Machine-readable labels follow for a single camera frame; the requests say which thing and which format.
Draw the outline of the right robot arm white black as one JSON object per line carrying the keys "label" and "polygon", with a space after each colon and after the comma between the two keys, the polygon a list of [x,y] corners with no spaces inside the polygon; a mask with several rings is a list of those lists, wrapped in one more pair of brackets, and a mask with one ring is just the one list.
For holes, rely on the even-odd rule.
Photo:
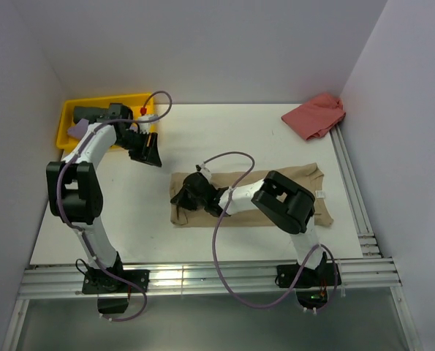
{"label": "right robot arm white black", "polygon": [[272,170],[254,183],[217,187],[202,171],[185,177],[181,189],[170,203],[187,211],[203,210],[222,223],[237,214],[255,210],[280,230],[291,235],[300,267],[300,278],[309,285],[325,275],[323,252],[314,229],[315,196],[305,187]]}

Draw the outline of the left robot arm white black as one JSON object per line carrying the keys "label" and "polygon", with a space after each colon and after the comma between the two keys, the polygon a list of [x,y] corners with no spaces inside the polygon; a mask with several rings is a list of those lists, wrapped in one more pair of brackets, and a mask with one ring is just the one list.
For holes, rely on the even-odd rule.
{"label": "left robot arm white black", "polygon": [[102,223],[104,198],[97,168],[112,146],[127,151],[133,161],[161,167],[158,134],[149,131],[159,117],[136,120],[131,108],[121,103],[107,108],[77,106],[74,117],[75,129],[82,134],[79,143],[68,156],[46,167],[49,206],[78,235],[88,256],[87,279],[117,292],[126,274]]}

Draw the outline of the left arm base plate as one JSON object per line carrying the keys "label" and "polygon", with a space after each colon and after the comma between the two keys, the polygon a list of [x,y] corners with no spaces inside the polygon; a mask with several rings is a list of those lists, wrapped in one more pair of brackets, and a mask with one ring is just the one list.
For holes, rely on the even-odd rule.
{"label": "left arm base plate", "polygon": [[108,276],[99,269],[86,273],[82,286],[83,295],[97,296],[97,310],[114,317],[123,314],[129,306],[132,293],[147,292],[149,270],[126,270],[118,273],[122,281]]}

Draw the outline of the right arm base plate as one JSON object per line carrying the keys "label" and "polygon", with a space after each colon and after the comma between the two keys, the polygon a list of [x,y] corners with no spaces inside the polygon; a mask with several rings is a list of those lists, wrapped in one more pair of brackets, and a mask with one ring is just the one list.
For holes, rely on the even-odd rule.
{"label": "right arm base plate", "polygon": [[[304,268],[295,283],[295,288],[333,287],[335,283],[341,284],[341,274],[335,274],[335,267],[328,264],[324,268],[318,267],[315,270]],[[277,265],[275,284],[280,288],[289,288],[299,268],[298,264]]]}

